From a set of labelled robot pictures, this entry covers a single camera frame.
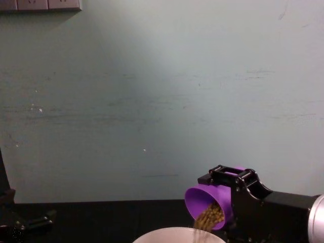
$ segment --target power outlet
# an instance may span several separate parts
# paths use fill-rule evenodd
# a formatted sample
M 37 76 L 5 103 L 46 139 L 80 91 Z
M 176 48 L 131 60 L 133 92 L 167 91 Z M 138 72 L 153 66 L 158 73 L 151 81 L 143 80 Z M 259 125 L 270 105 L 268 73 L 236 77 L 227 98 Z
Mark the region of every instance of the power outlet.
M 81 0 L 49 0 L 49 9 L 81 10 Z
M 47 10 L 47 0 L 17 0 L 18 10 Z
M 16 0 L 0 0 L 0 12 L 16 10 L 18 10 Z

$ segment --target metal cylinder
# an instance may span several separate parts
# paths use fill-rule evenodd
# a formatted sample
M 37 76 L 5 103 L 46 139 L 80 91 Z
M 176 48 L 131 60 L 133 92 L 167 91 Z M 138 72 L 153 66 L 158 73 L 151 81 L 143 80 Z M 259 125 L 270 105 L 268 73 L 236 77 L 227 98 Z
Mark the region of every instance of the metal cylinder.
M 314 202 L 308 218 L 309 243 L 324 242 L 324 195 Z

